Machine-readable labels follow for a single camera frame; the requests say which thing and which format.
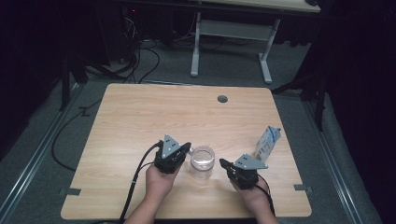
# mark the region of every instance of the gray carpet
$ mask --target gray carpet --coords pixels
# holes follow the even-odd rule
[[[159,44],[153,50],[160,55],[159,66],[144,82],[176,82],[211,86],[242,86],[276,88],[291,81],[308,50],[308,47],[291,48],[288,44],[275,45],[270,52],[268,64],[273,84],[263,82],[262,72],[256,55],[230,53],[227,46],[217,50],[202,50],[200,75],[190,77],[191,47],[174,45],[172,48]],[[135,72],[138,80],[157,62],[156,56],[141,51],[141,62]],[[90,76],[90,81],[72,104],[64,123],[103,97],[108,78]],[[323,153],[323,139],[337,161],[341,174],[350,189],[353,202],[359,209],[361,222],[381,223],[364,189],[359,173],[350,158],[342,133],[332,112],[329,99],[323,117],[324,132],[318,135],[312,124],[310,104],[300,101],[298,91],[275,95],[285,132],[297,162],[303,182],[308,186],[308,199],[313,213],[310,217],[282,217],[281,223],[350,223],[345,207],[340,200],[331,170]],[[30,123],[14,148],[0,163],[0,202],[4,202],[18,180],[24,167],[34,154],[46,130],[58,114],[61,102],[61,87],[58,84],[49,99],[31,117]],[[90,133],[98,105],[87,111],[88,117],[78,116],[59,135],[55,144],[57,157],[71,167],[77,167],[79,157]],[[91,220],[63,220],[60,212],[64,203],[61,189],[70,186],[73,173],[58,165],[50,152],[46,155],[8,223],[92,223]]]

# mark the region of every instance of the cable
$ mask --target cable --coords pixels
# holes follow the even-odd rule
[[[224,37],[217,37],[217,36],[207,36],[206,37],[206,40],[217,40],[217,39],[219,39],[219,44],[217,45],[217,46],[215,46],[214,48],[206,48],[206,47],[204,47],[203,45],[199,45],[200,46],[200,48],[202,48],[202,49],[207,49],[207,50],[216,50],[216,49],[218,49],[218,48],[220,48],[222,45],[223,45],[223,43],[224,43]]]
[[[252,45],[254,43],[259,42],[259,40],[249,39],[249,40],[246,40],[245,43],[238,43],[237,41],[233,41],[233,39],[235,39],[235,38],[226,38],[224,40],[224,43],[232,44],[232,45],[236,45],[236,46],[246,46],[246,45]]]
[[[190,38],[185,38],[185,39],[183,39],[183,40],[178,40],[178,41],[174,41],[174,44],[176,44],[176,45],[179,45],[179,46],[181,46],[181,47],[189,47],[189,46],[192,46],[192,45],[194,45],[194,41],[192,40],[192,41],[189,41],[188,43],[189,44],[180,44],[180,43],[178,43],[178,42],[181,42],[181,41],[185,41],[185,42],[187,42],[187,40],[189,40]]]
[[[130,31],[130,29],[131,29],[132,26],[134,27],[134,30],[133,30],[133,32],[132,32],[132,38],[131,38],[131,40],[129,39],[128,35],[124,33],[125,38],[126,38],[127,45],[128,45],[128,47],[129,47],[129,45],[131,44],[131,42],[134,41],[134,35],[136,34],[136,26],[134,26],[134,22],[133,22],[131,19],[129,19],[129,18],[127,18],[127,17],[124,18],[124,19],[127,20],[127,21],[130,23],[130,24],[129,24],[129,27],[126,29],[126,32],[127,32],[127,33],[129,33],[129,31]]]
[[[260,187],[259,185],[254,185],[254,187],[256,187],[257,189],[260,189],[267,196],[268,203],[270,204],[271,212],[274,214],[274,217],[275,217],[276,214],[275,214],[274,202],[271,197],[270,186],[268,185],[267,181],[261,175],[257,174],[257,176],[259,176],[265,182],[265,185],[268,188],[268,192],[265,189],[263,189],[262,187]]]
[[[144,164],[142,167],[140,167],[139,172],[140,172],[140,170],[142,170],[145,166],[148,166],[148,165],[151,165],[151,164],[154,164],[154,161],[151,161],[151,162],[148,162],[148,163]]]
[[[59,132],[56,134],[55,138],[53,139],[53,142],[52,142],[52,145],[51,145],[51,154],[52,154],[52,158],[56,161],[56,163],[58,163],[59,165],[61,165],[63,168],[65,168],[65,169],[67,169],[67,170],[70,170],[70,171],[72,171],[72,172],[75,172],[75,171],[76,171],[76,169],[74,169],[74,168],[72,168],[72,167],[70,167],[70,166],[67,166],[67,165],[61,163],[61,162],[58,160],[58,158],[56,157],[56,154],[55,154],[55,144],[56,144],[56,141],[58,140],[58,137],[61,135],[61,133],[62,133],[62,131],[64,130],[64,128],[66,128],[66,126],[67,126],[70,122],[72,122],[74,119],[76,119],[79,115],[85,113],[88,109],[90,109],[90,108],[92,108],[93,106],[99,104],[101,101],[102,101],[102,99],[99,100],[99,101],[97,101],[97,102],[95,102],[94,104],[88,106],[87,108],[84,108],[81,112],[77,113],[73,118],[71,118],[69,121],[67,121],[67,122],[64,124],[64,126],[62,126],[62,128],[59,130]]]
[[[87,59],[81,55],[75,54],[73,55],[75,60],[81,64],[89,64],[91,67],[96,69],[97,71],[103,73],[104,76],[107,77],[112,77],[115,79],[124,79],[124,77],[119,76],[116,72],[112,72],[108,70],[107,68],[103,67],[101,64],[96,63],[94,61],[91,61],[90,59]]]
[[[125,83],[128,80],[128,78],[130,79],[129,83],[131,83],[131,79],[132,78],[134,79],[134,71],[136,70],[137,66],[140,64],[140,50],[141,50],[140,47],[141,47],[141,42],[140,42],[139,47],[137,48],[137,63],[134,66],[134,68],[132,69],[131,73],[125,78],[125,80],[122,83]]]
[[[143,80],[146,76],[148,76],[152,71],[154,71],[154,70],[158,67],[158,64],[160,64],[160,55],[158,55],[158,53],[156,53],[156,52],[155,52],[154,50],[152,50],[152,49],[146,49],[146,50],[151,51],[152,53],[154,53],[154,54],[157,56],[158,61],[157,61],[157,63],[155,64],[155,66],[154,66],[151,70],[149,70],[149,72],[147,72],[145,75],[143,75],[143,76],[140,78],[138,84],[141,84],[141,83],[142,83],[142,80]]]
[[[144,166],[148,165],[147,163],[144,166],[142,166],[144,160],[146,159],[147,155],[152,151],[152,149],[154,149],[155,147],[160,147],[162,144],[163,141],[160,140],[158,143],[154,144],[151,148],[149,148],[148,151],[143,156],[142,160],[140,161],[139,165],[137,166],[136,172],[134,173],[134,179],[132,180],[131,187],[129,188],[128,197],[126,199],[124,208],[122,209],[122,213],[119,219],[120,224],[123,223],[125,214],[128,211],[129,203],[131,202],[132,195],[134,194],[134,186],[136,185],[137,178],[139,177],[139,172],[142,170]]]
[[[106,76],[108,76],[108,77],[112,77],[112,78],[116,78],[116,79],[125,79],[125,77],[121,77],[121,76],[118,76],[118,75],[119,75],[120,73],[126,72],[126,71],[128,71],[129,69],[133,68],[135,64],[136,64],[136,57],[135,57],[134,54],[133,54],[133,55],[131,56],[131,60],[128,62],[128,64],[127,64],[126,66],[124,66],[124,67],[122,67],[122,68],[116,70],[116,71],[110,71],[110,70],[108,70],[107,68],[104,68],[102,65],[98,65],[98,64],[97,64],[96,66],[93,66],[93,68],[94,68],[96,71],[92,70],[90,67],[87,67],[87,66],[84,67],[84,69],[85,69],[85,71],[86,71],[87,73],[90,73],[90,74],[95,75],[95,76],[103,76],[103,75],[106,75]]]
[[[189,38],[195,36],[195,35],[191,35],[191,36],[188,36],[188,35],[191,33],[191,30],[192,30],[192,28],[194,27],[196,17],[197,17],[197,13],[195,12],[195,13],[194,13],[194,17],[192,18],[192,23],[191,23],[191,26],[190,26],[190,30],[189,30],[184,36],[182,36],[181,38],[179,38],[179,39],[174,39],[174,40],[173,40],[174,42],[176,42],[176,41],[178,41],[178,40],[189,39]]]

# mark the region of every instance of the floor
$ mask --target floor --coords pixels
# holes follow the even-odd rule
[[[144,42],[134,79],[131,77],[128,82],[138,81],[155,68],[142,83],[272,90],[293,80],[309,50],[309,45],[274,45],[268,58],[273,83],[268,85],[263,81],[257,55],[232,53],[228,50],[232,43],[216,48],[212,48],[213,43],[207,46],[203,43],[200,74],[190,77],[192,46],[182,44],[169,47],[157,41]],[[113,63],[111,69],[120,66]],[[73,102],[64,112],[59,111],[62,88],[58,83],[47,101],[30,118],[18,142],[1,161],[0,202],[3,205],[0,223],[93,223],[93,220],[61,218],[63,190],[70,186],[74,173],[53,159],[55,155],[63,164],[77,167],[99,104],[87,110],[89,116],[81,116],[81,108],[100,100],[109,83],[119,82],[95,75],[89,75],[89,78],[86,85],[74,87]],[[274,95],[274,98],[313,213],[310,217],[280,217],[278,220],[281,223],[381,223],[348,154],[332,112],[331,99],[326,98],[324,131],[320,132],[313,121],[315,102],[302,102],[298,93],[298,90],[285,91]],[[196,220],[178,222],[193,223]]]

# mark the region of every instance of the desk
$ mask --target desk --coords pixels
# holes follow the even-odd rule
[[[57,0],[60,2],[70,3],[70,0]],[[113,3],[123,3],[130,4],[135,7],[160,7],[160,8],[172,8],[174,10],[186,10],[186,11],[195,11],[195,12],[206,12],[206,13],[230,13],[230,14],[238,14],[238,15],[263,15],[270,16],[276,18],[304,18],[308,21],[347,21],[347,17],[344,16],[324,16],[323,14],[317,13],[320,8],[319,7],[311,7],[304,0],[205,0],[202,1],[201,5],[197,5],[198,0],[185,0],[185,1],[176,1],[173,0],[105,0],[104,2],[113,2]],[[84,2],[96,3],[93,0],[85,0]],[[260,63],[262,66],[263,74],[265,75],[264,70],[268,70],[268,66],[266,65],[266,56],[268,55],[269,49],[268,46],[271,46],[272,43],[267,45],[265,52],[260,57]],[[65,69],[63,70],[63,105],[62,108],[65,108],[69,103],[69,68],[67,68],[67,59],[64,61],[66,64]],[[309,67],[314,63],[303,64],[304,68],[310,69]],[[191,67],[191,74],[195,76],[198,73],[196,67]],[[271,77],[268,76],[269,79],[266,80],[267,83],[271,83]],[[320,99],[317,106],[317,124],[321,125],[321,113],[323,108],[323,97],[324,97],[324,89],[320,90]],[[286,90],[286,88],[278,88],[274,92],[280,93]]]
[[[319,7],[309,6],[305,2],[305,0],[203,0],[198,2],[199,4],[201,4],[202,2],[210,2],[244,7],[269,7],[281,10],[286,9],[303,12],[320,12]],[[271,84],[272,78],[268,69],[267,57],[274,42],[279,23],[280,18],[275,19],[275,22],[272,26],[253,25],[239,22],[201,20],[201,13],[198,13],[195,28],[195,46],[191,62],[191,75],[193,77],[198,76],[201,35],[218,35],[225,37],[245,38],[265,41],[265,47],[258,50],[259,62],[262,67],[262,75],[264,77],[265,83]]]
[[[228,97],[227,103],[218,96]],[[134,171],[144,153],[166,133],[192,147],[209,146],[216,164],[208,180],[189,174],[190,156],[157,218],[252,217],[237,195],[219,159],[236,161],[253,155],[267,126],[282,129],[282,136],[267,161],[266,178],[278,217],[307,217],[311,207],[272,93],[264,88],[111,84],[100,105],[71,184],[81,189],[67,195],[65,219],[119,218]],[[153,161],[151,152],[147,162]],[[127,215],[145,194],[144,171],[138,178]]]

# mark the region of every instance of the metal rail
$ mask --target metal rail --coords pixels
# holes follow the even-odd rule
[[[330,150],[329,144],[324,137],[324,134],[318,130],[318,126],[315,122],[315,111],[313,106],[309,102],[303,102],[303,106],[307,114],[309,115],[309,120],[312,124],[312,127],[315,129],[318,140],[321,144],[323,157],[326,162],[326,166],[329,169],[330,176],[334,183],[335,189],[337,190],[338,196],[340,197],[341,203],[344,206],[346,211],[346,215],[349,218],[349,222],[353,224],[361,224],[361,215],[359,214],[358,208],[355,206],[353,202],[352,196],[350,194],[350,190],[341,175],[341,172],[337,166],[337,162],[332,155],[332,151]]]
[[[15,208],[17,207],[19,201],[21,200],[24,192],[29,187],[29,184],[32,182],[35,173],[37,172],[38,168],[40,167],[42,161],[45,159],[48,151],[50,150],[50,143],[52,142],[57,130],[61,126],[64,117],[66,116],[67,112],[69,111],[71,105],[75,102],[78,98],[79,94],[81,93],[83,86],[79,86],[76,84],[72,90],[72,99],[68,106],[58,112],[55,120],[49,126],[46,134],[44,135],[43,139],[41,140],[40,144],[38,145],[37,149],[35,150],[35,154],[29,160],[28,164],[24,168],[23,172],[21,173],[20,177],[18,178],[16,184],[12,188],[11,192],[8,194],[6,200],[3,202],[0,208],[0,223],[7,223],[11,218]]]

